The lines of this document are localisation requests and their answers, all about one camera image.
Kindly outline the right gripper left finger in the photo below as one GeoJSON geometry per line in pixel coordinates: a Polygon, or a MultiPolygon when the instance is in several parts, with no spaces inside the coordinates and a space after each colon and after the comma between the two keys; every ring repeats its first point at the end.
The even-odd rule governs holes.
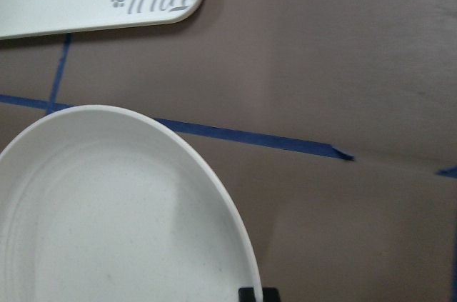
{"type": "Polygon", "coordinates": [[[239,302],[254,302],[254,289],[253,287],[240,287],[238,289],[239,302]]]}

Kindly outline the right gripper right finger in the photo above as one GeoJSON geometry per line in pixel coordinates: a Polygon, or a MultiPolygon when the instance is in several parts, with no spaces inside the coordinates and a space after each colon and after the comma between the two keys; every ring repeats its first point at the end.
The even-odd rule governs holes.
{"type": "Polygon", "coordinates": [[[279,291],[274,287],[263,287],[263,302],[279,302],[279,291]]]}

